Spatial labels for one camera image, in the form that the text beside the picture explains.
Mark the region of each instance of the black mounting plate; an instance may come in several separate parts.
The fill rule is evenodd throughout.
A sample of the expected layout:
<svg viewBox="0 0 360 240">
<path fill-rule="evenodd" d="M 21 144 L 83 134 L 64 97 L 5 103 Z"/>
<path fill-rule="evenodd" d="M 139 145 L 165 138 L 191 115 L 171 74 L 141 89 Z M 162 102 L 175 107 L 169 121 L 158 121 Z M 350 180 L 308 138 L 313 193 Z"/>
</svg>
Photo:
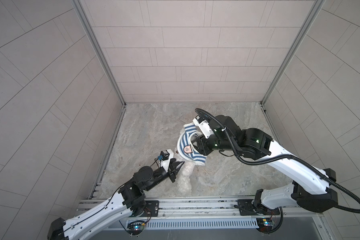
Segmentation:
<svg viewBox="0 0 360 240">
<path fill-rule="evenodd" d="M 147 204 L 145 207 L 149 209 L 152 215 L 150 217 L 157 217 L 158 216 L 158 203 L 159 201 L 145 201 Z M 148 217 L 147 213 L 143 211 L 143 213 L 139 217 Z"/>
<path fill-rule="evenodd" d="M 237 200 L 237 205 L 242 207 L 243 209 L 249 211 L 243 211 L 242 209 L 239 209 L 240 211 L 240 216 L 249 216 L 249 215 L 256 215 L 257 214 L 255 213 L 254 211 L 254 206 L 252 204 L 252 199 L 239 199 Z M 272 215 L 272 212 L 273 212 L 273 215 L 279 215 L 280 214 L 280 211 L 278 208 L 275 208 L 275 209 L 272 209 L 272 210 L 267 210 L 267 213 L 266 215 Z"/>
</svg>

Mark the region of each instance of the stone floor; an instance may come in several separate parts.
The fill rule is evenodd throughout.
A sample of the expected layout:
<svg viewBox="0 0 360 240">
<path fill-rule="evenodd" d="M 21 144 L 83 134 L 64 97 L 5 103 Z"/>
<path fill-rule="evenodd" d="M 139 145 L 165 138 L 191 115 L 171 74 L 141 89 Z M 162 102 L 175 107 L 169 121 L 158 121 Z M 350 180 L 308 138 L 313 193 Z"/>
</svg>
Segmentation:
<svg viewBox="0 0 360 240">
<path fill-rule="evenodd" d="M 241 129 L 256 127 L 272 135 L 259 103 L 128 104 L 99 198 L 109 197 L 140 167 L 151 165 L 161 150 L 175 149 L 183 125 L 196 116 L 195 108 L 230 116 Z M 254 195 L 258 189 L 281 187 L 289 182 L 287 176 L 268 165 L 244 165 L 235 157 L 214 151 L 208 155 L 206 166 L 186 161 L 175 183 L 164 180 L 145 194 L 147 197 Z"/>
</svg>

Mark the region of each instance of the tiled wall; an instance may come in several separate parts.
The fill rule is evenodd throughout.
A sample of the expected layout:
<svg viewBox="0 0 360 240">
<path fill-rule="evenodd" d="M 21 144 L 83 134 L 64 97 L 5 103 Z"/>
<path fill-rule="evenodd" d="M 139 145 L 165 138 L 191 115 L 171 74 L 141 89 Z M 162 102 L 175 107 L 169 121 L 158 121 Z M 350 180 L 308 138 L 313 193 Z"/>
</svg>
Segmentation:
<svg viewBox="0 0 360 240">
<path fill-rule="evenodd" d="M 120 108 L 69 0 L 0 1 L 0 239 L 73 215 Z"/>
<path fill-rule="evenodd" d="M 313 3 L 81 2 L 126 102 L 260 101 Z"/>
<path fill-rule="evenodd" d="M 265 108 L 289 151 L 360 197 L 360 0 L 327 0 Z M 337 239 L 360 239 L 360 214 L 325 214 Z"/>
</svg>

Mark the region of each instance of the robotic arm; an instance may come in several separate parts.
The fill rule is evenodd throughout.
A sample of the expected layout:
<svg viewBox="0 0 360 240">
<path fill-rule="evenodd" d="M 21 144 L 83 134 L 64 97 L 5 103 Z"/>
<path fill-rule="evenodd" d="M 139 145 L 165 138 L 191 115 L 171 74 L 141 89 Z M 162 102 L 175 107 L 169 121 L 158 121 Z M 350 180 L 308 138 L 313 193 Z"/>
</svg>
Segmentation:
<svg viewBox="0 0 360 240">
<path fill-rule="evenodd" d="M 199 153 L 207 156 L 212 151 L 233 151 L 234 156 L 242 163 L 256 166 L 268 164 L 284 173 L 293 182 L 280 188 L 256 192 L 254 200 L 235 205 L 241 215 L 270 215 L 280 213 L 279 225 L 282 222 L 282 206 L 300 206 L 312 212 L 323 212 L 332 207 L 349 212 L 360 213 L 360 209 L 352 209 L 338 205 L 337 192 L 330 189 L 333 185 L 342 190 L 360 204 L 360 198 L 336 183 L 336 173 L 332 169 L 318 169 L 284 149 L 271 136 L 256 128 L 240 129 L 229 116 L 213 116 L 197 108 L 198 116 L 193 120 L 203 135 L 192 141 Z M 251 158 L 246 161 L 241 157 Z M 162 151 L 155 159 L 160 161 L 155 171 L 151 166 L 144 166 L 134 173 L 133 177 L 120 186 L 107 200 L 93 209 L 64 221 L 56 219 L 48 232 L 48 240 L 86 240 L 112 223 L 127 217 L 149 215 L 145 202 L 144 190 L 169 178 L 175 181 L 176 175 L 184 162 L 176 162 L 173 152 Z M 147 222 L 132 225 L 135 234 L 141 233 Z"/>
</svg>

